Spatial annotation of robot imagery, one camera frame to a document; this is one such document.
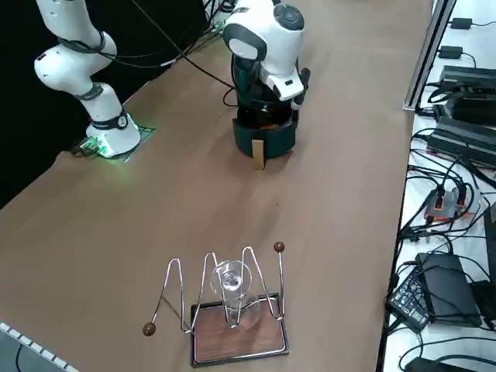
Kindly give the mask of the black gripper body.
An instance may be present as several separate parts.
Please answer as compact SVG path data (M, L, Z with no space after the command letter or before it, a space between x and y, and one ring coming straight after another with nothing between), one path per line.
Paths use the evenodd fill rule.
M250 85L250 113L272 116L290 116L291 103L282 102L266 85L253 83Z

